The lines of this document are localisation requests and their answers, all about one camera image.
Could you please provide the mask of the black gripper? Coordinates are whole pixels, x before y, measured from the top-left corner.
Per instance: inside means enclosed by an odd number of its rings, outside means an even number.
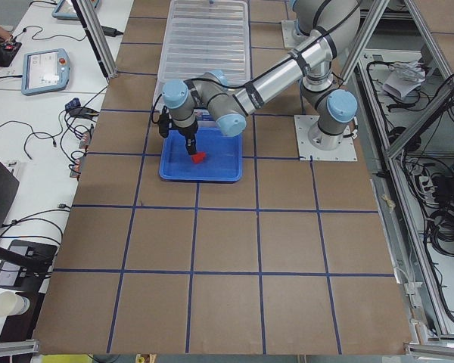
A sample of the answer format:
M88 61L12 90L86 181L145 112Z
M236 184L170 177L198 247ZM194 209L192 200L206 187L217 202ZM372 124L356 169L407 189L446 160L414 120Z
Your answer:
M197 120L194 119L193 123L186 127L181 127L173 122L173 119L169 115L169 111L166 106L163 106L159 120L158 120L159 134L163 138L169 136L170 129L178 131L185 138L185 147L189 156L197 154L196 147L196 133L198 131Z

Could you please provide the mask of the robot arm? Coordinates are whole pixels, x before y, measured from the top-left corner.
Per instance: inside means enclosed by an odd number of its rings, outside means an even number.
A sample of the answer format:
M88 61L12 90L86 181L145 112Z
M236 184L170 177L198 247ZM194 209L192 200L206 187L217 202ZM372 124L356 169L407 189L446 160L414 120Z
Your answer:
M334 85L331 63L357 33L359 2L292 1L291 8L296 30L306 39L264 73L240 86L228 85L219 70L163 86L164 105L190 155L197 152L196 108L206 108L222 134L235 137L245 130L247 116L295 82L319 115L308 131L309 142L320 150L338 147L358 104L353 94Z

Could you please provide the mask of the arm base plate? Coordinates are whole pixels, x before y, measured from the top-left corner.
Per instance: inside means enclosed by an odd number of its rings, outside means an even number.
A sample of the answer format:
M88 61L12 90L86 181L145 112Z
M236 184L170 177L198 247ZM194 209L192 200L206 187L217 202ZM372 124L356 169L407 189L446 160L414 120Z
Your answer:
M297 147L301 161L356 162L353 132L348 124L341 135L326 135L318 115L295 115Z
M285 49L292 49L310 39L309 35L302 33L299 29L298 20L283 20L281 31Z

